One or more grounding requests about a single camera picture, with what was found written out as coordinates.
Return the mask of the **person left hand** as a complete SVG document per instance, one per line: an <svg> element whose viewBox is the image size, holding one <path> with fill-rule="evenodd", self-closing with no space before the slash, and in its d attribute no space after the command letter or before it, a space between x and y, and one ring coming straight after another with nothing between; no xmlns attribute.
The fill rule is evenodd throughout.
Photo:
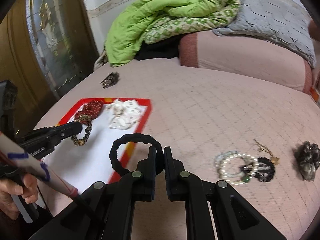
<svg viewBox="0 0 320 240"><path fill-rule="evenodd" d="M17 219L20 212L11 197L12 195L21 196L27 204L35 203L38 200L37 178L27 173L22 178L22 182L24 186L7 178L1 179L1 210L13 220Z"/></svg>

